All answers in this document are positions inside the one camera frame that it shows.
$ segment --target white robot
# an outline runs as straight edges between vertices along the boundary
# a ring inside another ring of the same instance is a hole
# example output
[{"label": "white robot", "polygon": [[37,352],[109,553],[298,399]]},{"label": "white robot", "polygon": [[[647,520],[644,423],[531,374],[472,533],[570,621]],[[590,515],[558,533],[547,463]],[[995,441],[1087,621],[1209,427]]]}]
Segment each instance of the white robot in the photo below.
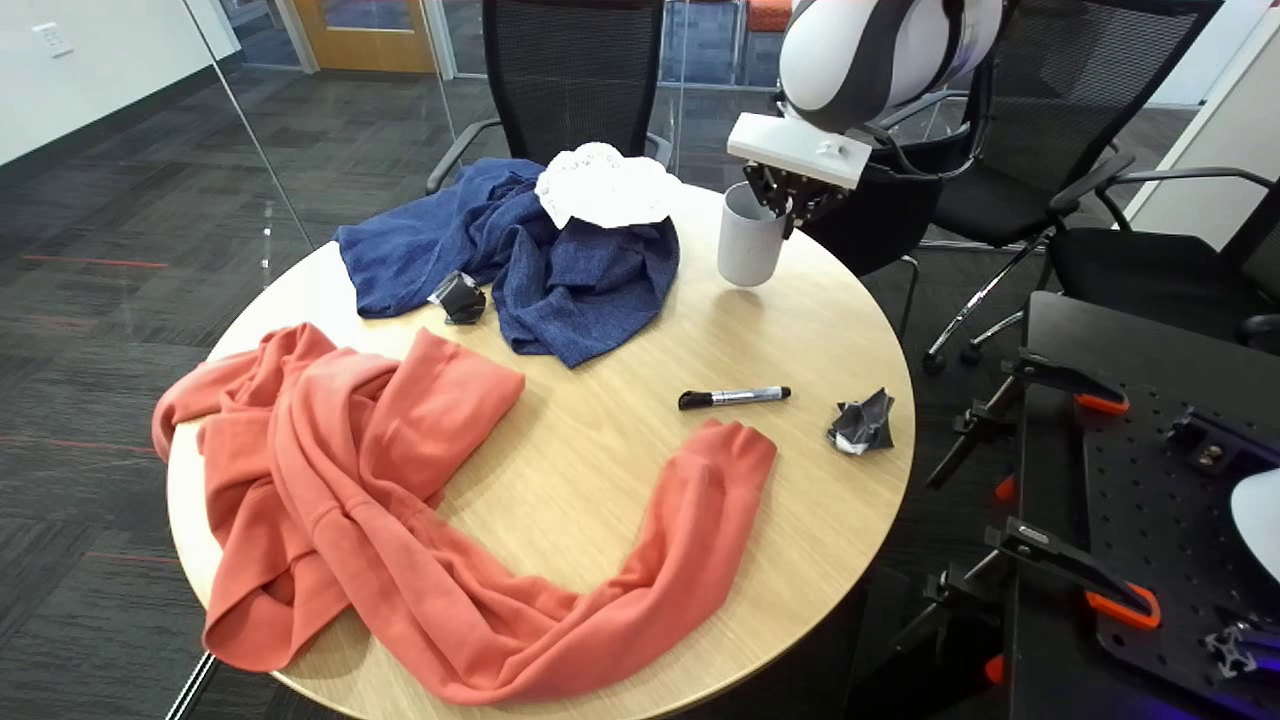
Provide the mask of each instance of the white robot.
[{"label": "white robot", "polygon": [[970,85],[1005,0],[801,0],[781,47],[785,115],[743,113],[727,156],[757,195],[806,223],[811,193],[859,183],[883,132]]}]

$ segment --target gray carpet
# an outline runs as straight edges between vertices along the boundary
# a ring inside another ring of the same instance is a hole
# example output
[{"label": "gray carpet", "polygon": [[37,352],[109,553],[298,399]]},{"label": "gray carpet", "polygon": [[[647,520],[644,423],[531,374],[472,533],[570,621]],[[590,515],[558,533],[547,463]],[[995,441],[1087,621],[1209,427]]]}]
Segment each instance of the gray carpet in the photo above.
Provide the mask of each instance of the gray carpet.
[{"label": "gray carpet", "polygon": [[[0,167],[0,709],[3,716],[161,716],[199,657],[199,608],[172,558],[166,466],[150,448],[158,396],[233,315],[335,223],[422,193],[448,132],[422,79],[233,70],[303,228],[294,223],[216,85],[188,85]],[[451,85],[455,123],[485,86]],[[669,97],[681,181],[723,187],[734,115],[761,97]],[[954,308],[1001,264],[921,251],[903,348],[915,358]],[[1021,305],[1035,266],[995,297]],[[903,266],[870,275],[896,315]],[[986,396],[995,358],[921,374],[923,472],[954,417]],[[796,652],[693,716],[841,716],[844,680],[876,657],[921,581],[970,558],[994,520],[986,448],[941,495],[915,495],[874,581]],[[197,716],[328,716],[270,677],[216,672]]]}]

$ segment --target white cup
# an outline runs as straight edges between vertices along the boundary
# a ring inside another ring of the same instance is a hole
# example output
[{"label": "white cup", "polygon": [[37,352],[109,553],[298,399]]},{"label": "white cup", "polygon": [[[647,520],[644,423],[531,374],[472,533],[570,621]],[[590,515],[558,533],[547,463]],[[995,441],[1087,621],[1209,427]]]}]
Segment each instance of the white cup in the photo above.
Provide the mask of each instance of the white cup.
[{"label": "white cup", "polygon": [[781,247],[785,218],[757,199],[750,181],[727,183],[720,205],[720,275],[736,288],[757,288],[771,275]]}]

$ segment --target wooden table top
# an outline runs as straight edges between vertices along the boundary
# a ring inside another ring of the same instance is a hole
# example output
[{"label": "wooden table top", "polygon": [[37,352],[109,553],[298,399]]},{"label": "wooden table top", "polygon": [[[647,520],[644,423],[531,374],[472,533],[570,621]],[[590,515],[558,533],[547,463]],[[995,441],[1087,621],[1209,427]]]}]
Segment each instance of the wooden table top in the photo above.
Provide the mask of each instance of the wooden table top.
[{"label": "wooden table top", "polygon": [[[257,348],[270,329],[311,319],[335,345],[406,355],[417,329],[460,340],[524,372],[524,396],[448,484],[442,512],[512,573],[585,590],[628,555],[662,463],[709,417],[743,420],[778,441],[778,476],[723,608],[644,672],[547,704],[451,709],[422,688],[402,658],[350,610],[294,667],[298,691],[353,716],[662,716],[695,704],[817,626],[879,553],[915,450],[911,374],[891,323],[870,288],[821,243],[789,239],[770,282],[743,290],[717,275],[720,193],[684,187],[681,275],[664,315],[626,348],[566,366],[518,355],[487,308],[482,323],[444,323],[422,308],[360,319],[335,243],[270,282],[212,355]],[[785,404],[677,412],[684,388],[789,385]],[[891,442],[841,456],[829,441],[841,399],[891,391]],[[209,599],[221,542],[203,512],[197,423],[168,461],[175,555]]]}]

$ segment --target black marker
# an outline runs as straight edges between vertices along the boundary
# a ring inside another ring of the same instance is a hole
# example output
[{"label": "black marker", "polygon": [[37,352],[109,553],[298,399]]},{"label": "black marker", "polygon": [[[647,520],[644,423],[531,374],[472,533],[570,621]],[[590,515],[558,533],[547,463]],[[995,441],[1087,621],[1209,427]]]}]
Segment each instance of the black marker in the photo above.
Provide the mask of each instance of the black marker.
[{"label": "black marker", "polygon": [[778,404],[789,399],[789,385],[764,385],[764,388],[743,388],[743,391],[681,391],[681,406],[717,406],[717,404]]}]

